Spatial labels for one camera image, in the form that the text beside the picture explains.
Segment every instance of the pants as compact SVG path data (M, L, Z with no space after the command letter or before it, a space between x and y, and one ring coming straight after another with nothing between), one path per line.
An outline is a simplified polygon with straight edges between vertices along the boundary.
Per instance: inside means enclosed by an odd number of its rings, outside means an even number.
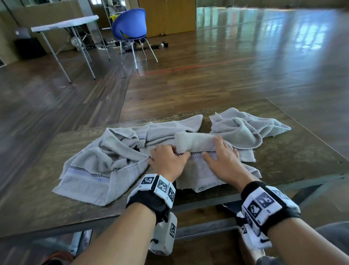
M316 231L349 255L349 222L327 224L317 228ZM283 262L280 259L265 256L259 258L256 265L283 265Z

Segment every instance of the chair leg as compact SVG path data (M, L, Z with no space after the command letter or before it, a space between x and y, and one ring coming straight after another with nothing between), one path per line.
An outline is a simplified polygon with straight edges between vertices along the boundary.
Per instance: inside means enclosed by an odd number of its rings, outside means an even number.
M149 41L148 41L146 38L145 38L145 40L147 41L148 46L149 46L149 48L150 48L151 52L153 53L153 55L154 55L154 57L155 57L156 62L158 63L159 61L157 60L157 58L156 58L156 56L155 56L155 54L154 54L154 52L153 52L153 49L151 48L151 46L150 46L150 44L149 44Z
M134 49L133 49L133 42L131 43L131 48L132 48L132 53L133 53L134 64L136 65L136 69L138 70L137 62L136 62L136 56L134 54Z
M143 49L143 45L142 45L142 43L141 43L141 40L138 40L139 41L139 44L141 45L141 47L142 47L142 50L143 50L143 53L144 53L144 57L147 59L147 57L146 57L146 53L144 52L144 49Z
M123 65L123 63L122 63L122 43L121 43L121 41L119 41L120 42L120 52L121 52L121 65Z

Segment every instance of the forearm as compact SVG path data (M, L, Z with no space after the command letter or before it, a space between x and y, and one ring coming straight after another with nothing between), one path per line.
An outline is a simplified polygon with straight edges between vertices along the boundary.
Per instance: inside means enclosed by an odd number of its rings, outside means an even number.
M143 265L155 223L155 213L135 202L73 264Z
M299 218L271 227L268 237L287 265L344 265L349 257Z

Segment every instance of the blue chair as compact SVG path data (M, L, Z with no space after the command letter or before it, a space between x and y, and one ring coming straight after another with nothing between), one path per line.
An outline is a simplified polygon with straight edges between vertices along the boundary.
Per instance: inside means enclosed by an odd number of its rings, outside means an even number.
M138 69L136 56L134 54L134 49L133 49L133 43L135 41L139 41L142 47L144 56L146 57L146 53L144 52L143 45L141 43L141 39L145 39L147 41L149 48L155 57L156 62L158 62L153 49L151 48L148 40L146 39L146 35L147 35L146 11L143 8L131 9L119 15L113 23L112 31L113 31L114 37L120 42L121 64L123 64L121 41L130 41L132 43L131 48L133 53L134 64L136 65L136 69Z

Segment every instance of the hand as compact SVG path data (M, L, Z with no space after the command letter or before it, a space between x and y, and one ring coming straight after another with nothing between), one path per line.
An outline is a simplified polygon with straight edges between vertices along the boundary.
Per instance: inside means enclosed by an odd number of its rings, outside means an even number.
M174 182L183 172L183 168L190 157L189 152L176 156L176 147L173 145L158 144L150 151L149 164L156 174L163 176L170 182Z
M248 183L259 180L241 163L237 149L230 149L220 136L214 137L213 141L216 145L217 160L206 152L202 153L202 157L220 180L233 185L240 193Z

